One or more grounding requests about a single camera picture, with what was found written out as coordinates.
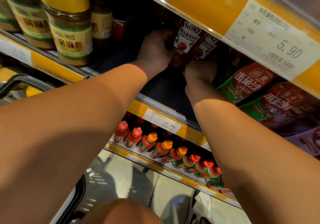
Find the hand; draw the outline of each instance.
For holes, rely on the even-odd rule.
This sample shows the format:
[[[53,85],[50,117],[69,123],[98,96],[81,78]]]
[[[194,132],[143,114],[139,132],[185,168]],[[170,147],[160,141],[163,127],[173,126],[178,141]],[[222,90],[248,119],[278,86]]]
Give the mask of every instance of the hand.
[[[202,80],[211,84],[217,75],[218,63],[214,61],[192,60],[186,65],[184,76],[186,83],[191,84],[194,80]]]
[[[171,30],[155,30],[144,38],[137,60],[132,64],[142,69],[148,80],[168,67],[174,50],[167,50],[165,41],[171,34]]]

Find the bare leg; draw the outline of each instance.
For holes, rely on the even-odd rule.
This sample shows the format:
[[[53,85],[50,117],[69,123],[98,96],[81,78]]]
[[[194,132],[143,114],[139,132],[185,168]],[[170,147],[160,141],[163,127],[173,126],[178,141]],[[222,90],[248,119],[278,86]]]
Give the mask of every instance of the bare leg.
[[[161,224],[152,210],[129,199],[115,199],[97,206],[81,224]]]

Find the bottom shelf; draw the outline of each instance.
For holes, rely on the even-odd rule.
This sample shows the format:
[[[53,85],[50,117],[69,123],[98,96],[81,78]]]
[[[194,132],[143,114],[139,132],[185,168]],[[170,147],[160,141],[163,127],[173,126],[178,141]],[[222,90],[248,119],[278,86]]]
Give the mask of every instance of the bottom shelf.
[[[104,149],[242,209],[236,199],[208,188],[204,178],[197,178],[194,174],[185,173],[182,169],[176,169],[171,163],[163,163],[160,158],[151,159],[148,153],[140,153],[136,150],[136,147],[128,149],[123,142],[116,144],[110,140]]]

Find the forearm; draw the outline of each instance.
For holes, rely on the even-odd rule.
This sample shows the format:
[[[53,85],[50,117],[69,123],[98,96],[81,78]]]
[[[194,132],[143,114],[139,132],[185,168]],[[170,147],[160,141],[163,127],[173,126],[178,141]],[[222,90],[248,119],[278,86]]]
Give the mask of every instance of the forearm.
[[[125,64],[1,106],[0,222],[48,223],[146,82],[140,68]],[[39,206],[52,211],[35,214]]]
[[[319,194],[310,192],[320,181],[317,160],[221,100],[209,84],[190,84],[186,93],[223,176],[252,223],[317,220]]]

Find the person's right arm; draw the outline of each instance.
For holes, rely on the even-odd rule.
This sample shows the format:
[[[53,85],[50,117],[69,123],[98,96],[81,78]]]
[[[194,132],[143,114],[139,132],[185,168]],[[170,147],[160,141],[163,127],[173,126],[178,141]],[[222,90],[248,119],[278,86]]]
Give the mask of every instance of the person's right arm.
[[[186,94],[228,187],[250,221],[318,223],[320,162],[226,102],[215,65],[191,62]]]

